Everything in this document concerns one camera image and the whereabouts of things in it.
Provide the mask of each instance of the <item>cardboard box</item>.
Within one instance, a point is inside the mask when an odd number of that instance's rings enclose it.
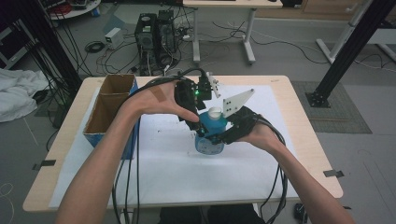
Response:
[[[93,105],[83,134],[93,147],[100,142],[117,111],[130,93],[137,90],[134,75],[107,75]],[[134,154],[137,132],[131,133],[122,158],[129,160]]]

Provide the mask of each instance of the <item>person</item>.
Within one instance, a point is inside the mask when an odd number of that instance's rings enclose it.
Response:
[[[101,223],[120,158],[134,124],[143,114],[175,114],[199,118],[174,98],[176,82],[140,91],[120,107],[102,141],[78,170],[60,204],[56,223]],[[265,125],[256,124],[239,139],[271,154],[294,186],[312,223],[354,223],[350,214],[315,180]]]

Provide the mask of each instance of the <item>white cloth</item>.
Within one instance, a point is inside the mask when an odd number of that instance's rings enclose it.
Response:
[[[48,85],[41,71],[10,71],[0,68],[0,122],[21,118],[37,109],[32,97]]]

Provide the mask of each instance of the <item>white lid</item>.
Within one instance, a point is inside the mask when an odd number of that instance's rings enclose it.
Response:
[[[221,107],[213,106],[207,111],[207,115],[210,119],[217,120],[221,117]]]

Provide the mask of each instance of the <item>hand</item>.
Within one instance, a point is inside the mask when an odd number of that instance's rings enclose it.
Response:
[[[141,91],[128,99],[124,106],[137,109],[142,114],[175,114],[192,122],[199,121],[198,116],[179,106],[175,101],[177,81],[164,83]]]
[[[248,142],[272,155],[276,150],[284,148],[274,132],[268,126],[260,123],[257,123],[248,135],[238,139],[238,142]]]

